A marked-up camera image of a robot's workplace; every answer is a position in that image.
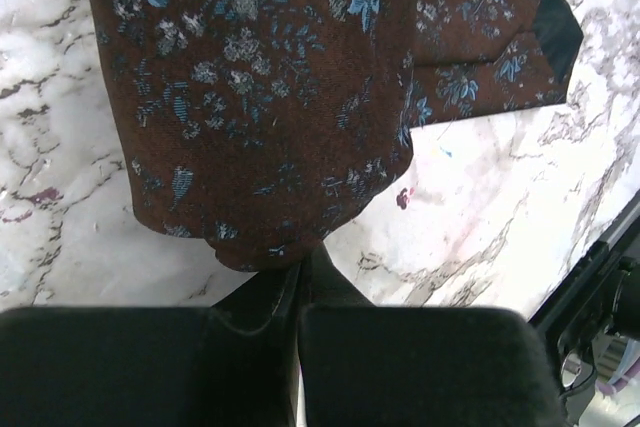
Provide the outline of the brown blue floral tie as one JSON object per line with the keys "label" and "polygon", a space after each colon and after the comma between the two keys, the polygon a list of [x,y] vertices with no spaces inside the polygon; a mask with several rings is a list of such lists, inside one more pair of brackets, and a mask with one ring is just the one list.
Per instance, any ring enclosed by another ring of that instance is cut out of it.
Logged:
{"label": "brown blue floral tie", "polygon": [[398,180],[416,127],[561,104],[566,0],[90,0],[145,227],[286,267]]}

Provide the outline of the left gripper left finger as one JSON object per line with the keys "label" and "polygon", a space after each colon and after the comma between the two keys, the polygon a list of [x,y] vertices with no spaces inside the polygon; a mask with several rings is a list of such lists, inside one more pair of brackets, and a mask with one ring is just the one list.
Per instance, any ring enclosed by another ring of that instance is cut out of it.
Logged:
{"label": "left gripper left finger", "polygon": [[291,426],[303,271],[211,307],[30,307],[1,316],[5,426]]}

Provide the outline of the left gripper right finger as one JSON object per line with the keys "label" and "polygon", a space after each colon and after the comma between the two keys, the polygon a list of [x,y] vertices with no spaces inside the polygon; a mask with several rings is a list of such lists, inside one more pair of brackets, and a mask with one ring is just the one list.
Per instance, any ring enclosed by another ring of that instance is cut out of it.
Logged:
{"label": "left gripper right finger", "polygon": [[308,259],[298,349],[310,426],[560,426],[545,348],[518,313],[381,307],[333,265]]}

